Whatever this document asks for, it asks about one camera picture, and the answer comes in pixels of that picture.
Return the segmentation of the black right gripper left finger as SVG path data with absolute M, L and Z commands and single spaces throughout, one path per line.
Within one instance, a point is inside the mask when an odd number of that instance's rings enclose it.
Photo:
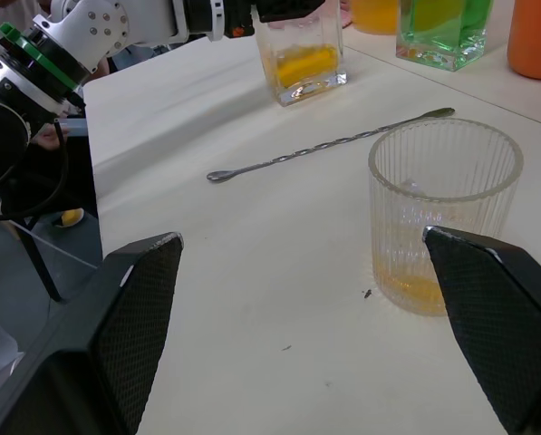
M 134 434 L 159 366 L 183 238 L 107 255 L 0 379 L 0 434 Z

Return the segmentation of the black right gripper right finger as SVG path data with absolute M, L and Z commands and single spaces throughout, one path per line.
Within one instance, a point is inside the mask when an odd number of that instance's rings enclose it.
M 425 227 L 455 339 L 509 434 L 541 434 L 541 265 L 521 247 Z

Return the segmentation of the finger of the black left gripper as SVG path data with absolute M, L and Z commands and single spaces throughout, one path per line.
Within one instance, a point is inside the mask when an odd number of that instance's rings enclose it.
M 304 18 L 319 9 L 324 0 L 257 0 L 256 11 L 261 23 Z

